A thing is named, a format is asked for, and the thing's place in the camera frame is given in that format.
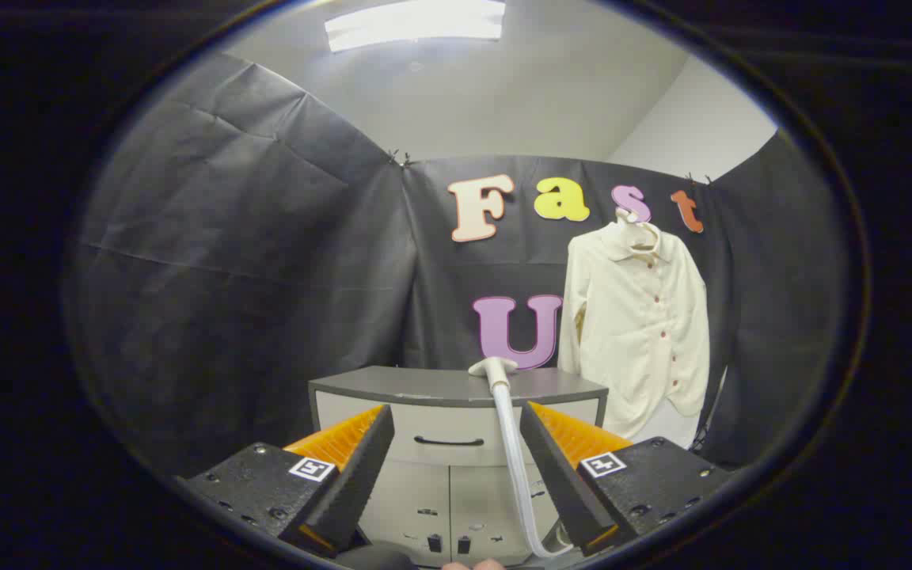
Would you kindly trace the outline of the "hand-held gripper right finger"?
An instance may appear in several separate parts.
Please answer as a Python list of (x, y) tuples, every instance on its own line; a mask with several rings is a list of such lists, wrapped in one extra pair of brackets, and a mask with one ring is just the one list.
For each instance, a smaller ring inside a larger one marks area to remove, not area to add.
[(684, 519), (734, 475), (661, 436), (631, 443), (536, 401), (522, 406), (519, 432), (586, 557)]

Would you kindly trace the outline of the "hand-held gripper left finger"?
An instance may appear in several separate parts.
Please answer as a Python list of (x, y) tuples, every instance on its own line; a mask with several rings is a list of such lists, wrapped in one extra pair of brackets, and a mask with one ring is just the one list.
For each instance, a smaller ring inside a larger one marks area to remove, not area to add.
[(251, 443), (175, 482), (226, 522), (321, 558), (351, 548), (395, 434), (390, 405), (296, 443)]

